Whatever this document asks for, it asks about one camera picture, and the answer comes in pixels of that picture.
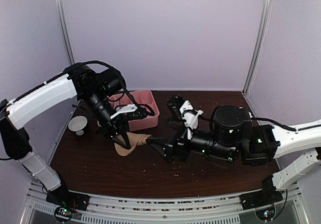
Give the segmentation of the tan ribbed sock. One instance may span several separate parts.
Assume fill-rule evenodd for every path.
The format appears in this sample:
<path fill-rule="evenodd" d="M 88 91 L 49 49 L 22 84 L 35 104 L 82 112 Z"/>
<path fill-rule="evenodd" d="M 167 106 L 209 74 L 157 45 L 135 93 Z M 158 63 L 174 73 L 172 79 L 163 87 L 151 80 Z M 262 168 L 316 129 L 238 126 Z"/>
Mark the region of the tan ribbed sock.
<path fill-rule="evenodd" d="M 127 132 L 126 134 L 128 136 L 128 140 L 131 146 L 130 149 L 126 149 L 120 146 L 119 144 L 114 143 L 114 147 L 117 154 L 122 157 L 128 156 L 130 153 L 132 153 L 135 150 L 137 146 L 146 145 L 147 139 L 152 137 L 152 135 L 149 135 L 149 134 L 135 134 L 131 132 Z"/>

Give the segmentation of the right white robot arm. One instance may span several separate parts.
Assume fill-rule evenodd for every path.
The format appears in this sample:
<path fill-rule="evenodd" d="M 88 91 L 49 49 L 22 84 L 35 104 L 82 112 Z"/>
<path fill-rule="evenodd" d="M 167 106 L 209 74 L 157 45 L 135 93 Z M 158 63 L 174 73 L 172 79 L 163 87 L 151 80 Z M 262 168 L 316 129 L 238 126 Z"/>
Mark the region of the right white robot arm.
<path fill-rule="evenodd" d="M 242 107 L 219 106 L 208 118 L 209 131 L 200 130 L 203 111 L 183 106 L 171 113 L 182 125 L 171 139 L 149 138 L 147 144 L 169 163 L 185 162 L 191 152 L 206 158 L 233 163 L 239 157 L 243 165 L 260 166 L 284 155 L 304 153 L 285 169 L 267 177 L 257 193 L 260 204 L 269 204 L 276 191 L 286 190 L 292 183 L 320 165 L 320 121 L 286 126 L 264 119 L 266 125 L 253 126 L 256 119 Z"/>

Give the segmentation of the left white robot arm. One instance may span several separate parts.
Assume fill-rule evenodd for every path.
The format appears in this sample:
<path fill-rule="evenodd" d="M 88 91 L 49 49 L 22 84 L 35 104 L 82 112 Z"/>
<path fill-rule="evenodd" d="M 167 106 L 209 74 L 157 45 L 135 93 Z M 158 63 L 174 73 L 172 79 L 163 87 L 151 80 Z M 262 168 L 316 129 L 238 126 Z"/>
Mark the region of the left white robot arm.
<path fill-rule="evenodd" d="M 127 107 L 115 111 L 108 97 L 123 90 L 129 95 L 120 71 L 100 62 L 80 62 L 65 68 L 49 80 L 26 93 L 1 101 L 1 141 L 5 157 L 2 161 L 19 162 L 34 178 L 52 192 L 61 205 L 72 202 L 72 194 L 63 178 L 40 156 L 32 144 L 26 126 L 44 113 L 72 99 L 83 101 L 100 123 L 98 133 L 110 139 L 126 137 Z"/>

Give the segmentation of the white round cup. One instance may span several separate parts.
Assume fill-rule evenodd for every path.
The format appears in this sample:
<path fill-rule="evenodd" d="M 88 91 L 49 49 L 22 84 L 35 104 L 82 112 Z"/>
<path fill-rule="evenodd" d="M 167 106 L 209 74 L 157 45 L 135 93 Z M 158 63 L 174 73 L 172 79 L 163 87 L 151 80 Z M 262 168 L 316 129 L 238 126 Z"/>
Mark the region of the white round cup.
<path fill-rule="evenodd" d="M 85 116 L 75 116 L 68 123 L 68 130 L 75 136 L 83 136 L 88 132 L 88 120 Z"/>

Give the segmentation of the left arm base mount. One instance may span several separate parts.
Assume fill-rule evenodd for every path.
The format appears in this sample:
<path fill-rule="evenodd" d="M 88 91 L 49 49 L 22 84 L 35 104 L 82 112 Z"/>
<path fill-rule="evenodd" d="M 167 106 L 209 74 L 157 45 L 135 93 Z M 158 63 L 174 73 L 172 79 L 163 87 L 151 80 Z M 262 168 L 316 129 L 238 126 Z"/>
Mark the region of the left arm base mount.
<path fill-rule="evenodd" d="M 54 218 L 61 223 L 66 223 L 74 217 L 79 217 L 79 211 L 86 211 L 90 196 L 76 192 L 69 192 L 67 200 L 58 200 L 52 193 L 46 196 L 46 202 L 57 205 L 54 210 Z"/>

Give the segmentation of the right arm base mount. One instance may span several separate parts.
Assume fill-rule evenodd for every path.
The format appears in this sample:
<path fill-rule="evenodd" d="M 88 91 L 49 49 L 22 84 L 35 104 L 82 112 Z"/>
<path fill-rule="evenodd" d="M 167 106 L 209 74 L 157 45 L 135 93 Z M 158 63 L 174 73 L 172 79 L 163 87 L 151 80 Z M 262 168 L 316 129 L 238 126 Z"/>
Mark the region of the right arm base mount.
<path fill-rule="evenodd" d="M 241 194 L 239 196 L 243 210 L 254 209 L 256 217 L 263 222 L 273 221 L 276 214 L 275 204 L 283 200 L 280 191 L 263 190 Z"/>

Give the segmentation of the right aluminium frame post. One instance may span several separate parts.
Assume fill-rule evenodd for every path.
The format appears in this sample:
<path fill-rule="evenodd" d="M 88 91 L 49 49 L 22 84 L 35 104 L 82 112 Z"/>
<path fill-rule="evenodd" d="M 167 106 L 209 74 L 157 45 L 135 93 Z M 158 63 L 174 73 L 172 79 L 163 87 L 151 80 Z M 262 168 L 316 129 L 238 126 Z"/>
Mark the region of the right aluminium frame post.
<path fill-rule="evenodd" d="M 251 57 L 250 67 L 243 87 L 243 95 L 248 97 L 259 65 L 264 37 L 268 29 L 272 0 L 263 0 L 257 37 Z"/>

